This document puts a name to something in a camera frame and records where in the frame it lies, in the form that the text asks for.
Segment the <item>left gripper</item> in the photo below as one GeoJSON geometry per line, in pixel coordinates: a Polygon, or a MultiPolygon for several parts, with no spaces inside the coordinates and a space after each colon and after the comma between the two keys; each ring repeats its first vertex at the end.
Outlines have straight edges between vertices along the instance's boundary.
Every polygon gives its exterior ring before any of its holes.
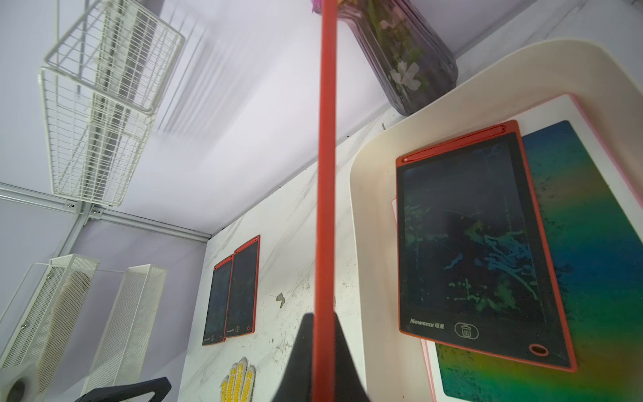
{"type": "MultiPolygon", "coordinates": [[[[31,402],[37,399],[39,389],[38,371],[35,364],[22,364],[1,369],[1,402],[31,402]]],[[[118,385],[94,389],[76,402],[128,401],[151,394],[150,402],[161,402],[169,394],[172,385],[167,377],[147,380],[131,385],[118,385]]]]}

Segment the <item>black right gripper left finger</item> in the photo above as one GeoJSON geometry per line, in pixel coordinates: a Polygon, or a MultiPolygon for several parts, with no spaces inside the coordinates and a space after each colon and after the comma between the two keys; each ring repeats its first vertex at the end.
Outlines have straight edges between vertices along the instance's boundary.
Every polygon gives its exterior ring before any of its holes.
{"type": "Polygon", "coordinates": [[[310,402],[314,314],[303,316],[275,402],[310,402]]]}

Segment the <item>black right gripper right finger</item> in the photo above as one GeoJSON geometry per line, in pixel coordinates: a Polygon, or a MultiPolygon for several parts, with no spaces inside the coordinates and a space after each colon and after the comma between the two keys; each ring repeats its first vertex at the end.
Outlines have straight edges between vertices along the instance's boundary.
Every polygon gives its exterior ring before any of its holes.
{"type": "Polygon", "coordinates": [[[335,402],[370,402],[358,376],[338,315],[335,321],[335,402]]]}

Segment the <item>red writing tablet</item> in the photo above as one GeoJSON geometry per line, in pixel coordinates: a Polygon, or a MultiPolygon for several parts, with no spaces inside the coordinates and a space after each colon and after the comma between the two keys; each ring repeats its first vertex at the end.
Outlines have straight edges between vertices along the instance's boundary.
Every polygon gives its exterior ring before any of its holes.
{"type": "Polygon", "coordinates": [[[321,81],[311,399],[333,401],[338,3],[314,1],[312,6],[321,15],[321,81]]]}
{"type": "Polygon", "coordinates": [[[255,331],[260,249],[261,237],[256,236],[234,252],[226,338],[255,331]]]}
{"type": "Polygon", "coordinates": [[[400,332],[577,370],[518,123],[398,157],[395,186],[400,332]]]}
{"type": "Polygon", "coordinates": [[[202,345],[225,341],[229,289],[234,256],[228,256],[214,267],[202,345]]]}

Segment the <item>pink writing tablet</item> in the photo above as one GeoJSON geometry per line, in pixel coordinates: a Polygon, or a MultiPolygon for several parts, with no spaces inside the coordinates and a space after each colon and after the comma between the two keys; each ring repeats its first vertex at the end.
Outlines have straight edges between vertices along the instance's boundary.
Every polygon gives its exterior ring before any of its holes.
{"type": "Polygon", "coordinates": [[[436,400],[641,400],[642,198],[573,95],[398,157],[395,187],[436,400]]]}

